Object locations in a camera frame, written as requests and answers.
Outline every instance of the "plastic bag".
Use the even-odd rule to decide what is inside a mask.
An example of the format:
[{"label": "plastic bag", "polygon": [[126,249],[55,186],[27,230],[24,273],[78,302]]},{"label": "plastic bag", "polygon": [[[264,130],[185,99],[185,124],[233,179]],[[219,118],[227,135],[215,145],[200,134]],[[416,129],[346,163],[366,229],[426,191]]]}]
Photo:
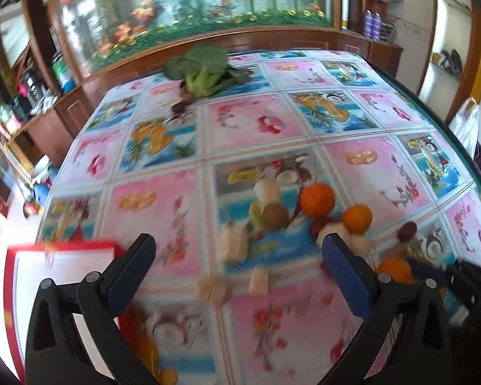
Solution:
[{"label": "plastic bag", "polygon": [[474,157],[477,145],[477,131],[479,128],[479,104],[470,97],[458,110],[449,129],[461,142],[471,158]]}]

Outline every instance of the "table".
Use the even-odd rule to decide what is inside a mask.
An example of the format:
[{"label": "table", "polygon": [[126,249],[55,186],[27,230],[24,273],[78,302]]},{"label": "table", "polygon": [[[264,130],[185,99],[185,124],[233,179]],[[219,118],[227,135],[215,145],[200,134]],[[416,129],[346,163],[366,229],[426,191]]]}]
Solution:
[{"label": "table", "polygon": [[[111,89],[64,161],[38,239],[112,238],[127,248],[140,233],[155,237],[156,260],[132,303],[136,351],[156,365],[157,343],[158,368],[177,370],[179,384],[316,384],[361,320],[320,269],[311,221],[264,230],[254,184],[275,179],[290,214],[310,181],[334,189],[337,218],[367,204],[373,267],[410,220],[418,225],[410,253],[481,266],[481,178],[424,106],[355,54],[289,50],[230,62],[252,80],[179,117],[170,105],[180,83],[162,74]],[[239,265],[216,259],[229,221],[251,229]],[[270,267],[265,297],[247,293],[257,264]],[[219,309],[194,298],[210,272],[234,289]],[[445,306],[450,316],[460,308],[449,294]]]}]

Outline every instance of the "orange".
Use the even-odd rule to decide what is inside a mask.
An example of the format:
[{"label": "orange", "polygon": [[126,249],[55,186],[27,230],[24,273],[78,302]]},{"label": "orange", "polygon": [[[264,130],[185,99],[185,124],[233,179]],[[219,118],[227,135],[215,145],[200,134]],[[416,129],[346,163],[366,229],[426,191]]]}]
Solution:
[{"label": "orange", "polygon": [[395,282],[412,283],[413,276],[408,262],[395,256],[386,258],[379,264],[376,272],[379,274],[385,272],[390,275]]},{"label": "orange", "polygon": [[355,204],[346,210],[342,223],[350,234],[362,235],[372,223],[372,212],[365,204]]},{"label": "orange", "polygon": [[334,208],[335,193],[329,185],[314,182],[301,190],[299,202],[308,217],[320,217]]}]

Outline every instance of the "artificial grass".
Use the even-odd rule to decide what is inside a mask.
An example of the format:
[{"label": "artificial grass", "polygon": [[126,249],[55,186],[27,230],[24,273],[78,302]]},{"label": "artificial grass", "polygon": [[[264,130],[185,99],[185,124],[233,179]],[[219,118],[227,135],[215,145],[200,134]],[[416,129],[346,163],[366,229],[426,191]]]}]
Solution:
[{"label": "artificial grass", "polygon": [[244,13],[231,17],[194,18],[171,25],[151,27],[135,37],[130,43],[119,43],[107,54],[95,53],[89,59],[91,72],[96,72],[114,64],[134,53],[150,49],[162,43],[172,42],[185,37],[217,30],[237,29],[241,27],[293,24],[302,26],[331,26],[329,20],[320,11],[267,9],[255,13]]}]

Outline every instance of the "floor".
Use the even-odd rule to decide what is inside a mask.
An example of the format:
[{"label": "floor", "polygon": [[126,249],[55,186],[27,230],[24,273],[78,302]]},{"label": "floor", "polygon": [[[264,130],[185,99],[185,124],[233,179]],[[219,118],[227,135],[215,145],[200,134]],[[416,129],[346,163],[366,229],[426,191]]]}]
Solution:
[{"label": "floor", "polygon": [[23,216],[23,197],[19,188],[15,187],[9,199],[9,215],[3,227],[0,227],[0,357],[12,371],[16,372],[9,344],[5,334],[4,321],[4,266],[7,247],[11,244],[32,243],[36,239],[37,229],[41,222],[41,214],[31,216],[28,220]]}]

